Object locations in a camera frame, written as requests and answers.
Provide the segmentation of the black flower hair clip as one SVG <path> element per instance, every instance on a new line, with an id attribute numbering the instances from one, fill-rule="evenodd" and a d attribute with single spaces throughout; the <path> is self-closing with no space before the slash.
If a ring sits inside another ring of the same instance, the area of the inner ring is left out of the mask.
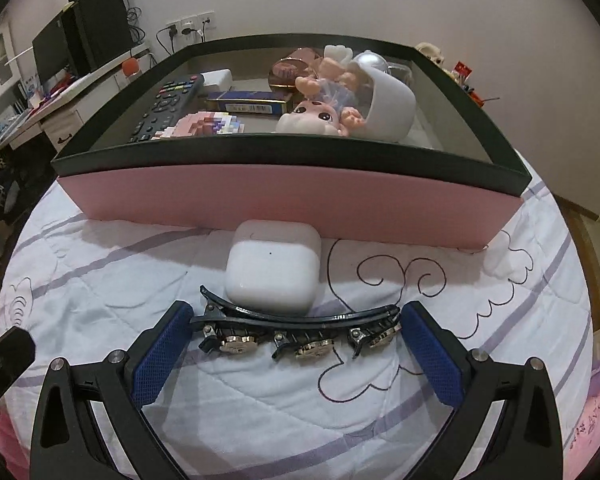
<path id="1" fill-rule="evenodd" d="M 396 306 L 327 316 L 294 316 L 249 310 L 205 287 L 200 293 L 206 300 L 204 313 L 195 315 L 190 325 L 201 336 L 199 349 L 206 353 L 241 356 L 270 342 L 275 361 L 287 354 L 298 360 L 313 360 L 326 356 L 336 341 L 343 340 L 357 358 L 385 346 L 401 329 L 400 309 Z"/>

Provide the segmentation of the pink donut brick model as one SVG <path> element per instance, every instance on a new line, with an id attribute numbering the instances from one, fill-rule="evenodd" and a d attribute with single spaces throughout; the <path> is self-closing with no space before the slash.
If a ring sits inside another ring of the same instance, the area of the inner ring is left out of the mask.
<path id="1" fill-rule="evenodd" d="M 157 131 L 152 140 L 222 136 L 244 132 L 244 123 L 234 115 L 225 112 L 197 112 L 180 118 L 174 126 Z"/>

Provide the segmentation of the black tv remote control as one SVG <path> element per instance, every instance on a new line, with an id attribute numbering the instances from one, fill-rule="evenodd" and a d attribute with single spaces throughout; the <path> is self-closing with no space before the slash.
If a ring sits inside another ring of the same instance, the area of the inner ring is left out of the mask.
<path id="1" fill-rule="evenodd" d="M 175 126 L 187 114 L 203 88 L 204 76 L 201 74 L 165 82 L 157 91 L 149 110 L 135 126 L 129 143 L 149 141 L 158 136 L 160 131 Z"/>

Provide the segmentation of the blue gold cigarette box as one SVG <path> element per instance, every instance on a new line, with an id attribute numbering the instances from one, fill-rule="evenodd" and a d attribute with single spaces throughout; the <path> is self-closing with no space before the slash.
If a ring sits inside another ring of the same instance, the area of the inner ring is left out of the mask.
<path id="1" fill-rule="evenodd" d="M 206 97 L 209 110 L 230 114 L 282 116 L 294 106 L 288 92 L 228 90 L 211 92 Z"/>

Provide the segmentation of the pink winged doll figurine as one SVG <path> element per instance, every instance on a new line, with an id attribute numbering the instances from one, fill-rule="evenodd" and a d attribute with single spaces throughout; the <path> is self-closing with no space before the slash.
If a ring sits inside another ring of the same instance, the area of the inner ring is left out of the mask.
<path id="1" fill-rule="evenodd" d="M 332 58 L 322 58 L 312 76 L 299 76 L 294 84 L 307 100 L 328 104 L 338 113 L 358 106 L 358 75 Z"/>

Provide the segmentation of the rose gold metal cup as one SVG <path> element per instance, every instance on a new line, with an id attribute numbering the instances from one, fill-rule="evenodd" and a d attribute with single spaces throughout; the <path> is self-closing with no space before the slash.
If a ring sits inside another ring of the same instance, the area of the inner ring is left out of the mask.
<path id="1" fill-rule="evenodd" d="M 272 91 L 294 92 L 298 77 L 315 74 L 322 56 L 312 48 L 298 48 L 276 61 L 268 72 L 268 85 Z"/>

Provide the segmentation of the pink pig doll figurine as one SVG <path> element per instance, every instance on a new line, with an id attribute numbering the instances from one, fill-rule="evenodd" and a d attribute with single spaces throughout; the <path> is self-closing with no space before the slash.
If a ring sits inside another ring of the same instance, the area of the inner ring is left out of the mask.
<path id="1" fill-rule="evenodd" d="M 341 112 L 321 101 L 305 100 L 292 112 L 283 114 L 274 132 L 309 134 L 310 136 L 341 136 L 366 125 L 366 119 L 354 107 L 345 106 Z"/>

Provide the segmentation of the pink bed sheet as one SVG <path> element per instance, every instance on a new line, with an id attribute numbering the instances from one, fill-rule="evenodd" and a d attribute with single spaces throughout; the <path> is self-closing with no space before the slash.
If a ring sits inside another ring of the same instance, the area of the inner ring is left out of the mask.
<path id="1" fill-rule="evenodd" d="M 592 370 L 590 388 L 573 438 L 567 448 L 565 479 L 575 479 L 600 449 L 600 362 Z"/>

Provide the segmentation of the white earbuds case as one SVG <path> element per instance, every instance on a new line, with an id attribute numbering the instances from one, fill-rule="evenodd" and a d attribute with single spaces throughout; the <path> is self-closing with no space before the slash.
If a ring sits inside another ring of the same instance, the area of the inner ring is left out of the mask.
<path id="1" fill-rule="evenodd" d="M 226 296 L 261 312 L 305 315 L 320 284 L 321 256 L 322 239 L 309 224 L 242 222 L 228 253 Z"/>

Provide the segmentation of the white desk with drawers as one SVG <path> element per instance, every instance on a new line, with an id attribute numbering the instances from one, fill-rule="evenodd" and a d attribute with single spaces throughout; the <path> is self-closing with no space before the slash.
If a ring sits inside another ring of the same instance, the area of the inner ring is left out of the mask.
<path id="1" fill-rule="evenodd" d="M 57 96 L 18 119 L 0 136 L 0 150 L 12 150 L 44 133 L 59 153 L 69 140 L 96 112 L 130 82 L 122 64 L 135 58 L 141 70 L 148 70 L 151 50 L 147 44 L 134 47 L 93 73 L 73 81 Z"/>

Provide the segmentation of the red-cap glass bottle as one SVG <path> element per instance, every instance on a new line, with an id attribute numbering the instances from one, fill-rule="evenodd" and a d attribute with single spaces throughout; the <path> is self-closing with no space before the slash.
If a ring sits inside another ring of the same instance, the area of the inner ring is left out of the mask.
<path id="1" fill-rule="evenodd" d="M 129 84 L 142 74 L 137 58 L 127 58 L 121 63 L 121 70 Z"/>

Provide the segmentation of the black computer tower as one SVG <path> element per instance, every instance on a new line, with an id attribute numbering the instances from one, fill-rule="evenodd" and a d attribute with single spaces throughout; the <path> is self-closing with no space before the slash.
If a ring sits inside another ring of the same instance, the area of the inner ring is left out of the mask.
<path id="1" fill-rule="evenodd" d="M 70 65 L 78 77 L 133 47 L 123 0 L 76 0 L 62 12 L 60 22 Z"/>

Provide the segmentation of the orange cartoon toy crate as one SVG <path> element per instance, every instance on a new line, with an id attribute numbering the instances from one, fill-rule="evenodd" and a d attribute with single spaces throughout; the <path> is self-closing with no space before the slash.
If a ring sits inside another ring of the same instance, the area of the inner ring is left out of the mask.
<path id="1" fill-rule="evenodd" d="M 458 61 L 453 69 L 451 70 L 451 77 L 455 82 L 463 89 L 463 91 L 478 105 L 483 108 L 487 102 L 493 102 L 498 100 L 498 96 L 495 98 L 483 99 L 478 95 L 476 89 L 470 84 L 470 76 L 472 75 L 472 69 L 463 62 Z"/>

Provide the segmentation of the white plush toy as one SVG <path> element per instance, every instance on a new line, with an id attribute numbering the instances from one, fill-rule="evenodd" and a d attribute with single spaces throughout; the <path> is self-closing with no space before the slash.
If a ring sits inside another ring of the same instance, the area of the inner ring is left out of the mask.
<path id="1" fill-rule="evenodd" d="M 448 72 L 448 70 L 444 67 L 445 57 L 439 47 L 435 46 L 434 44 L 430 44 L 430 42 L 423 41 L 419 44 L 416 44 L 415 49 L 425 58 L 428 58 L 429 61 L 440 67 L 445 73 Z"/>

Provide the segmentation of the wall power socket strip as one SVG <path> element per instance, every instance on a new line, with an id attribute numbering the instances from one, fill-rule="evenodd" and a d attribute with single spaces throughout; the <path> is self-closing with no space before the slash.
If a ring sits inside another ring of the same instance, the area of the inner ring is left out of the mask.
<path id="1" fill-rule="evenodd" d="M 215 12 L 206 11 L 166 22 L 166 28 L 173 28 L 180 36 L 205 35 L 209 30 L 216 29 Z"/>

